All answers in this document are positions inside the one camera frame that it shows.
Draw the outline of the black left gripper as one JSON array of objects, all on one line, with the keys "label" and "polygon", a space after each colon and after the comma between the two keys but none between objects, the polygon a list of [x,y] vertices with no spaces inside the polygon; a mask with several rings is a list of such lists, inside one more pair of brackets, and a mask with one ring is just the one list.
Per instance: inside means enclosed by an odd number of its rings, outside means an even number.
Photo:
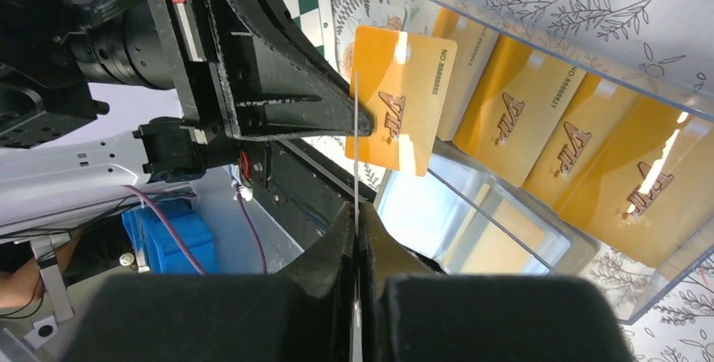
[{"label": "black left gripper", "polygon": [[283,0],[205,0],[210,22],[202,0],[72,2],[71,49],[84,78],[175,90],[182,126],[196,142],[373,131],[372,115]]}]

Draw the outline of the person's hand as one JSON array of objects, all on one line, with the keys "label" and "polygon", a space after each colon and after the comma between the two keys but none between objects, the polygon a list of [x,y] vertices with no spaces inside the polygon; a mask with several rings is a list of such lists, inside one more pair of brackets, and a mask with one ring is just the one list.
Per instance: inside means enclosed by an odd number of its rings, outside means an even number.
[{"label": "person's hand", "polygon": [[[72,233],[72,239],[56,250],[56,261],[63,274],[72,276],[76,273],[73,255],[80,243],[82,230]],[[15,244],[5,242],[1,245],[1,308],[20,308],[38,300],[44,286],[40,279],[31,247],[27,242]]]}]

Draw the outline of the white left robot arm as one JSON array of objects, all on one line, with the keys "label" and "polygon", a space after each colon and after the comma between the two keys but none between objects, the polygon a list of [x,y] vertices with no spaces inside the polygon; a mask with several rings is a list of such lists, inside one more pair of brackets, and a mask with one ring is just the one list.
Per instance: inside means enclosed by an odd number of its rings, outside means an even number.
[{"label": "white left robot arm", "polygon": [[[91,83],[173,89],[183,111],[85,146]],[[368,136],[376,123],[283,0],[1,0],[1,199],[176,183],[254,141]]]}]

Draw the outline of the gold VIP card stack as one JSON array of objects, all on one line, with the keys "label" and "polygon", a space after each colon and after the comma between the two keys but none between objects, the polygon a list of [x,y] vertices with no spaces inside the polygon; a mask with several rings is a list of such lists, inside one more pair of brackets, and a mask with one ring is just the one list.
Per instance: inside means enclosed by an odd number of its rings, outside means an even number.
[{"label": "gold VIP card stack", "polygon": [[713,218],[713,125],[442,8],[458,44],[438,137],[655,267]]}]

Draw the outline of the grey card holder wallet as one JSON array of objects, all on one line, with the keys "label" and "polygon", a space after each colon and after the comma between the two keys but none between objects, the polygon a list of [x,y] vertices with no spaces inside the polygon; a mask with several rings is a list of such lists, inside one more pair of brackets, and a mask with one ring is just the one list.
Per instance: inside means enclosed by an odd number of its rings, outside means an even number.
[{"label": "grey card holder wallet", "polygon": [[388,171],[375,202],[389,234],[448,274],[581,274],[600,245],[452,144],[428,172]]}]

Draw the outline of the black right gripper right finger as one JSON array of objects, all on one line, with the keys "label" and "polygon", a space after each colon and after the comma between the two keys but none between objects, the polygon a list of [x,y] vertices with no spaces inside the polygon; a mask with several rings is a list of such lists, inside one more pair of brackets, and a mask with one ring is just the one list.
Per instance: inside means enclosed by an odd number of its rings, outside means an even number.
[{"label": "black right gripper right finger", "polygon": [[628,361],[613,311],[567,276],[438,274],[369,203],[358,225],[367,361]]}]

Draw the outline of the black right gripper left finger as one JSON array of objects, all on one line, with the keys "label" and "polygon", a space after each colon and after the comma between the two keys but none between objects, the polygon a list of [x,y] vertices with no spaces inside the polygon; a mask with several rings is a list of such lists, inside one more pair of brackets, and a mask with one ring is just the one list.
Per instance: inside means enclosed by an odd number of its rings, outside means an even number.
[{"label": "black right gripper left finger", "polygon": [[354,208],[274,274],[122,274],[92,299],[65,361],[348,361]]}]

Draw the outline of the clear acrylic card box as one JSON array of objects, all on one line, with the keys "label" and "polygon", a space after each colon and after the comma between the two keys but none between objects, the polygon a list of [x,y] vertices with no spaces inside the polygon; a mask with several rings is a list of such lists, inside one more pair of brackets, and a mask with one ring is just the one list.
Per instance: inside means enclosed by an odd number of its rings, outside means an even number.
[{"label": "clear acrylic card box", "polygon": [[426,178],[458,274],[570,274],[625,324],[713,251],[713,0],[388,0],[461,62]]}]

